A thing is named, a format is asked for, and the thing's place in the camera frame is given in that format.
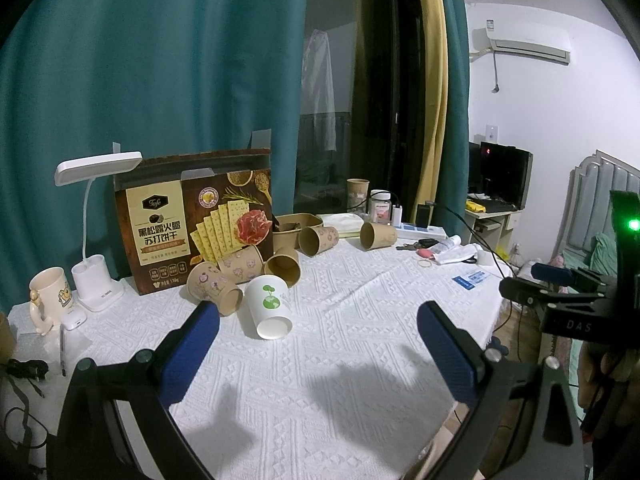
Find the brown cartoon paper cup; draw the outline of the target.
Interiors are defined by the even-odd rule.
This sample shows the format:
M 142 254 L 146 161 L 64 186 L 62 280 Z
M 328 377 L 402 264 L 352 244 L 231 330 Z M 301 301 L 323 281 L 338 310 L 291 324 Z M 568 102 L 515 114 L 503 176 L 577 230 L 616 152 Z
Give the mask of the brown cartoon paper cup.
M 210 262 L 194 266 L 186 280 L 186 289 L 198 300 L 211 301 L 222 316 L 232 315 L 243 300 L 242 290 Z

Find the brown paper bowl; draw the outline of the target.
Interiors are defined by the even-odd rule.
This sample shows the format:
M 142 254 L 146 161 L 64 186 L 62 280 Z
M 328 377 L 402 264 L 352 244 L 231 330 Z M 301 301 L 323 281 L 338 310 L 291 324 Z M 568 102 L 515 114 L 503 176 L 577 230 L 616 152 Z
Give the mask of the brown paper bowl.
M 273 251 L 281 248 L 299 248 L 299 233 L 308 226 L 322 226 L 322 219 L 316 214 L 298 212 L 297 214 L 280 214 L 273 220 Z

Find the brown paper cup far right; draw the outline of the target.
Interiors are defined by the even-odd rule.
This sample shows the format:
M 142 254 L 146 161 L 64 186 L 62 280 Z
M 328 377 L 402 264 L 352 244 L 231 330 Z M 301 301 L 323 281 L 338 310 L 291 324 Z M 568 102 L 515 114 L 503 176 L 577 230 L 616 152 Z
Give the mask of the brown paper cup far right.
M 397 242 L 397 231 L 388 224 L 364 222 L 360 229 L 359 238 L 365 250 L 386 248 Z

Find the cream ceramic mug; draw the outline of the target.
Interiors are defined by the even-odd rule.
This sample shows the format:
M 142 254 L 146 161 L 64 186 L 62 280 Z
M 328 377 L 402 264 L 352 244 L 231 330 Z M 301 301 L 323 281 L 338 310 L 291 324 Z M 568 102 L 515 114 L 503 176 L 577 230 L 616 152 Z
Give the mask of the cream ceramic mug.
M 75 300 L 63 268 L 52 266 L 36 274 L 29 282 L 29 316 L 39 335 L 60 325 L 63 315 Z

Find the brown cartoon cup behind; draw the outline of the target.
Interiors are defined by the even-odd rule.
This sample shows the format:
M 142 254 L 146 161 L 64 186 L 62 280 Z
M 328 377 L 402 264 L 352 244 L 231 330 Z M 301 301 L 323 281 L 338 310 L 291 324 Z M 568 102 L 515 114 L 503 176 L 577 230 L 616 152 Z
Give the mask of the brown cartoon cup behind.
M 234 284 L 249 282 L 262 275 L 264 260 L 254 246 L 246 246 L 218 261 L 218 268 Z

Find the small white charger box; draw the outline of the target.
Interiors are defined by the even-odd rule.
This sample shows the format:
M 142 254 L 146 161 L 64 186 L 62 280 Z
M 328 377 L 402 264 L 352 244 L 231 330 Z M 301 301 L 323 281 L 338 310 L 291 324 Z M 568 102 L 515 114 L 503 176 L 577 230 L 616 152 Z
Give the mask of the small white charger box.
M 61 314 L 61 325 L 66 330 L 76 330 L 87 321 L 87 315 L 83 308 L 71 307 Z

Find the teal curtain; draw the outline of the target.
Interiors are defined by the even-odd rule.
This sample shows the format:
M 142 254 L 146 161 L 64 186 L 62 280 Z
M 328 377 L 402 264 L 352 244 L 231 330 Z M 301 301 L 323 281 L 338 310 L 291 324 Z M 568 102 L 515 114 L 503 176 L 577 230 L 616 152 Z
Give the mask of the teal curtain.
M 466 227 L 458 216 L 464 214 L 469 179 L 469 31 L 464 0 L 442 0 L 442 3 L 447 33 L 448 96 L 435 221 L 449 235 L 462 235 Z
M 294 200 L 306 0 L 1 0 L 1 307 L 84 252 L 125 276 L 114 192 L 59 188 L 67 159 L 247 148 L 271 134 Z

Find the blue white card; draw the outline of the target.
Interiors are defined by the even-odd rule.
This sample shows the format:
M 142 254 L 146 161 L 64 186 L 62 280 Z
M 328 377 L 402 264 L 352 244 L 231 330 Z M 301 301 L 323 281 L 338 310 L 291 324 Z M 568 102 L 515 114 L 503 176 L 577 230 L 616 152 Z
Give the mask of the blue white card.
M 488 278 L 489 274 L 486 271 L 478 269 L 464 275 L 455 276 L 452 280 L 465 290 L 471 290 Z

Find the teal curtain right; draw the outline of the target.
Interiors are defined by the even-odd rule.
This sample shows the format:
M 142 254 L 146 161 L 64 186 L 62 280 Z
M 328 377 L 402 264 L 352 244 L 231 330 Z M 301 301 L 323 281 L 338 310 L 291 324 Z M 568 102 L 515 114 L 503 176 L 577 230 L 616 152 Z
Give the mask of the teal curtain right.
M 449 235 L 462 235 L 466 227 L 458 216 L 464 214 L 469 179 L 469 31 L 464 0 L 442 0 L 442 3 L 447 33 L 448 96 L 435 221 Z

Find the black pen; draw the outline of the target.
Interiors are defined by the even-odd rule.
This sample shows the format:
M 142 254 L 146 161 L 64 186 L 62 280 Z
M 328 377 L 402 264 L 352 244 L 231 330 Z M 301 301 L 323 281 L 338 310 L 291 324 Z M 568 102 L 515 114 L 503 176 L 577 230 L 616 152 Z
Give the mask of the black pen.
M 61 374 L 66 377 L 64 325 L 62 324 L 58 330 L 58 359 L 60 360 Z

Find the brown cracker box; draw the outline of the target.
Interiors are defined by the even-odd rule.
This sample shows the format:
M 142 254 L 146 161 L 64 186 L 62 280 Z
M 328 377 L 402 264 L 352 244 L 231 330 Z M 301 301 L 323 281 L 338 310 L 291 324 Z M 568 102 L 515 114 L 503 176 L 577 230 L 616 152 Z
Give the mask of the brown cracker box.
M 186 284 L 194 266 L 246 246 L 273 255 L 268 148 L 145 159 L 114 177 L 114 191 L 141 295 Z

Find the brown cartoon cup middle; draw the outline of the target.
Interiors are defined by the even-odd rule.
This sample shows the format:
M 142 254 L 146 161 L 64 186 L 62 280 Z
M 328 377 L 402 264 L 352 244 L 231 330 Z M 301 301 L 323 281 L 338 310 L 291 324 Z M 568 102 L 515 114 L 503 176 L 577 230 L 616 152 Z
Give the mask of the brown cartoon cup middle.
M 300 231 L 298 244 L 304 255 L 313 257 L 333 248 L 339 239 L 333 226 L 307 226 Z

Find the grey headboard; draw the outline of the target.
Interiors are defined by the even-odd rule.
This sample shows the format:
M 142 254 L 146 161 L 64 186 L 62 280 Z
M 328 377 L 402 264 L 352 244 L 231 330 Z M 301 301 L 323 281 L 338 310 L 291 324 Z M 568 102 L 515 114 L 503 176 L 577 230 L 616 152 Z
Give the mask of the grey headboard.
M 597 150 L 570 173 L 555 255 L 569 269 L 588 269 L 597 237 L 615 243 L 612 191 L 639 193 L 639 169 Z

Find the white paper cup green logo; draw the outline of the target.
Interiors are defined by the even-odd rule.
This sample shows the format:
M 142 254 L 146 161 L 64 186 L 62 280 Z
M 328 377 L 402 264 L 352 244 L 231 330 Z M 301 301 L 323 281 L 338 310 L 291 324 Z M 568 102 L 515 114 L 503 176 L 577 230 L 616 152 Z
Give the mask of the white paper cup green logo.
M 288 285 L 282 278 L 274 275 L 253 278 L 245 289 L 244 299 L 260 338 L 277 340 L 291 333 Z

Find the brown paper cup open mouth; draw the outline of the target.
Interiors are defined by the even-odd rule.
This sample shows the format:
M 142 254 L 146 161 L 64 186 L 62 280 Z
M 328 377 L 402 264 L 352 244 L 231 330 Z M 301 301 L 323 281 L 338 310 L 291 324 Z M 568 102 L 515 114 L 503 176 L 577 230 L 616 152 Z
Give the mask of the brown paper cup open mouth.
M 265 274 L 274 275 L 285 281 L 288 287 L 297 284 L 302 275 L 298 255 L 293 247 L 281 247 L 264 264 Z

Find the white small bottle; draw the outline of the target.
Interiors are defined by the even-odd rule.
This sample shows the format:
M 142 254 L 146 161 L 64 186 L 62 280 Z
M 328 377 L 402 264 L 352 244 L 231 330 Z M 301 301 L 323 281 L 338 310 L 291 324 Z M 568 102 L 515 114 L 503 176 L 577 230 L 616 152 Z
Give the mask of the white small bottle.
M 392 225 L 395 228 L 399 228 L 402 222 L 402 207 L 400 205 L 393 206 L 392 211 Z

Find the yellow curtain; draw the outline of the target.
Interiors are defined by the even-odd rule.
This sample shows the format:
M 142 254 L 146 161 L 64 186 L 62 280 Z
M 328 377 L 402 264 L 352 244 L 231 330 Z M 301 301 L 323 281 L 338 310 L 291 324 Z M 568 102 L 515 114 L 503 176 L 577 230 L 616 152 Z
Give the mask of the yellow curtain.
M 437 193 L 448 107 L 448 41 L 444 0 L 420 0 L 425 52 L 424 150 L 416 208 Z

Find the clear plastic jar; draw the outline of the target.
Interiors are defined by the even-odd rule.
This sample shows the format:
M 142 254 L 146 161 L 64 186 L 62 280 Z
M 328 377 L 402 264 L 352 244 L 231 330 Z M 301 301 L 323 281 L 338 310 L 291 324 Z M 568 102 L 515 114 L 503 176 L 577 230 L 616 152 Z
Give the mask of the clear plastic jar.
M 369 195 L 368 214 L 372 223 L 389 224 L 392 216 L 392 194 L 386 190 L 372 190 Z

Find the teal curtain left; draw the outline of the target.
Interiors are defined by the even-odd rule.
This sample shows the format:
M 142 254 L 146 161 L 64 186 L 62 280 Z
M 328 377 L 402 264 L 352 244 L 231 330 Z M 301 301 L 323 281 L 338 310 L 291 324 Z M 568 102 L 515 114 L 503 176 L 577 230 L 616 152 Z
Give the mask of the teal curtain left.
M 306 0 L 1 0 L 1 307 L 84 252 L 125 276 L 114 192 L 59 188 L 67 159 L 247 148 L 271 134 L 294 200 Z

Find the white textured tablecloth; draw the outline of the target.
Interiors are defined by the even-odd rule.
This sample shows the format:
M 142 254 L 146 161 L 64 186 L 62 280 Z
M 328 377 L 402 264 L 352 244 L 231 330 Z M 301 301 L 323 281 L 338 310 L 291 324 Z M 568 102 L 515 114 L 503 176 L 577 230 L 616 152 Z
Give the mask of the white textured tablecloth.
M 454 408 L 416 312 L 436 301 L 486 344 L 504 269 L 354 240 L 299 263 L 292 332 L 263 340 L 246 309 L 223 318 L 172 416 L 218 479 L 399 478 Z M 478 269 L 489 278 L 471 290 L 452 280 Z

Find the upright brown paper cup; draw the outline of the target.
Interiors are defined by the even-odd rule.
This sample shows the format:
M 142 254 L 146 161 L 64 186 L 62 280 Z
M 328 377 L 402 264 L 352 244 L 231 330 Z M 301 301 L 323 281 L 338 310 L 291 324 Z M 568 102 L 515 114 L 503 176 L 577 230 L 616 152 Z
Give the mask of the upright brown paper cup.
M 347 188 L 347 210 L 365 211 L 370 181 L 367 179 L 350 178 L 346 182 Z

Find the white air conditioner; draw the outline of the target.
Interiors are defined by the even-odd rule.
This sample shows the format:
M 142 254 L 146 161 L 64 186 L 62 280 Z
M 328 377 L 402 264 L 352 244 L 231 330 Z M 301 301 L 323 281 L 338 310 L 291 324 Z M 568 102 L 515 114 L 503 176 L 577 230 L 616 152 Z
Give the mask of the white air conditioner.
M 491 49 L 496 52 L 570 64 L 572 46 L 562 28 L 534 22 L 487 20 L 485 30 Z

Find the black monitor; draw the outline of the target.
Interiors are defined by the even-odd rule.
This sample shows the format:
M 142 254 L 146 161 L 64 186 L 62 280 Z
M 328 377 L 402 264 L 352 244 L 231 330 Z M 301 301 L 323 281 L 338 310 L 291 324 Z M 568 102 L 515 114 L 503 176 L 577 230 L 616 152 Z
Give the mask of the black monitor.
M 468 197 L 487 212 L 523 210 L 533 161 L 532 153 L 515 146 L 470 143 Z

